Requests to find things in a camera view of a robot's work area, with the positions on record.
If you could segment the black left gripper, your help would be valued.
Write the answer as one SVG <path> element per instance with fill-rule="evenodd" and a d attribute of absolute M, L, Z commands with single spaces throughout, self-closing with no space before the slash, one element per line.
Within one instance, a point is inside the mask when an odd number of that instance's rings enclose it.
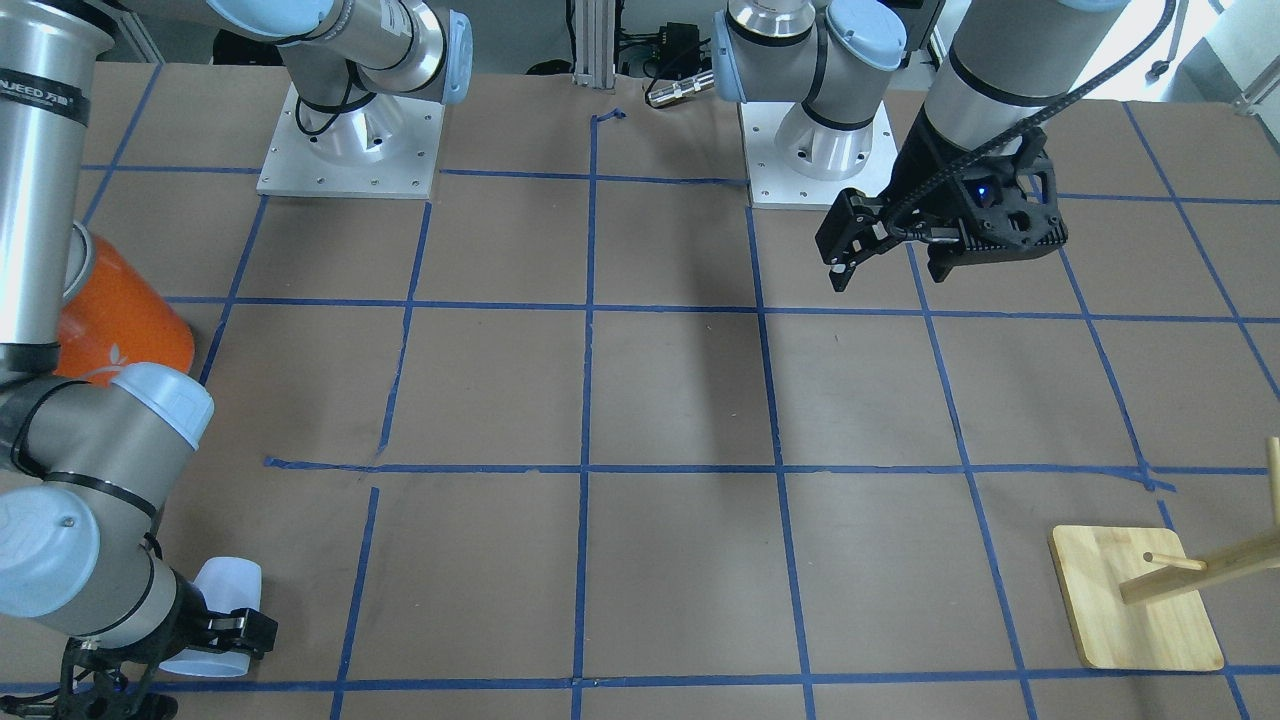
<path fill-rule="evenodd" d="M 1014 150 L 950 168 L 969 149 L 946 140 L 920 110 L 893 164 L 890 186 L 869 199 L 842 190 L 815 233 L 836 293 L 858 265 L 908 240 L 929 241 L 934 283 L 956 266 L 1043 258 L 1068 242 L 1044 132 L 1021 122 Z"/>

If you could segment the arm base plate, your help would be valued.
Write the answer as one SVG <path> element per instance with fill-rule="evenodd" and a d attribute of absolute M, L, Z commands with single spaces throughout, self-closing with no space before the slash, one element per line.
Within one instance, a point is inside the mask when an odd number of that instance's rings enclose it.
<path fill-rule="evenodd" d="M 796 102 L 746 102 L 739 114 L 755 209 L 824 211 L 841 190 L 874 197 L 890 183 L 897 146 L 884 105 L 855 131 L 820 126 Z"/>
<path fill-rule="evenodd" d="M 306 199 L 410 199 L 433 193 L 445 106 L 376 96 L 338 118 L 289 87 L 256 190 Z"/>

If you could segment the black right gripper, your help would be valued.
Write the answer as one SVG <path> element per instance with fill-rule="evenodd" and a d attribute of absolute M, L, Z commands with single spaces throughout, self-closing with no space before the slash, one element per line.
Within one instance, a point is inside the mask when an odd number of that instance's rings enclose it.
<path fill-rule="evenodd" d="M 278 621 L 260 610 L 210 610 L 192 582 L 150 637 L 120 648 L 72 639 L 58 687 L 42 694 L 3 697 L 3 714 L 24 719 L 173 719 L 177 698 L 152 689 L 160 662 L 183 650 L 246 653 L 261 660 L 276 643 Z"/>

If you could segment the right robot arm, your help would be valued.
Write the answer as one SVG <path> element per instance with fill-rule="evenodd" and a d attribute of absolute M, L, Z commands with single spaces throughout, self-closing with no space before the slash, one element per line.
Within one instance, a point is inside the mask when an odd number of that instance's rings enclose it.
<path fill-rule="evenodd" d="M 397 106 L 457 104 L 474 32 L 426 1 L 141 1 L 142 12 L 276 47 L 296 86 L 296 129 L 319 164 L 406 160 Z M 105 1 L 3 4 L 3 614 L 67 638 L 54 691 L 6 696 L 45 719 L 172 719 L 152 691 L 175 657 L 274 647 L 256 598 L 192 582 L 156 541 L 178 475 L 210 423 L 189 375 L 191 331 L 101 237 L 76 220 L 93 67 L 113 46 Z"/>

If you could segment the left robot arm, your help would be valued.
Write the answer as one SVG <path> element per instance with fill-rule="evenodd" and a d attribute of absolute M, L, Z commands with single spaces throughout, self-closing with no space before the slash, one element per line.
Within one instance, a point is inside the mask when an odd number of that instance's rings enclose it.
<path fill-rule="evenodd" d="M 908 242 L 928 247 L 943 282 L 957 266 L 1029 261 L 1068 242 L 1044 123 L 1137 61 L 1175 19 L 1089 79 L 1082 72 L 1124 1 L 974 1 L 964 14 L 879 191 L 840 190 L 815 233 L 835 291 Z M 818 163 L 823 143 L 865 143 L 908 32 L 878 1 L 728 1 L 710 37 L 717 94 L 787 102 L 781 149 L 797 172 L 846 179 L 850 159 Z"/>

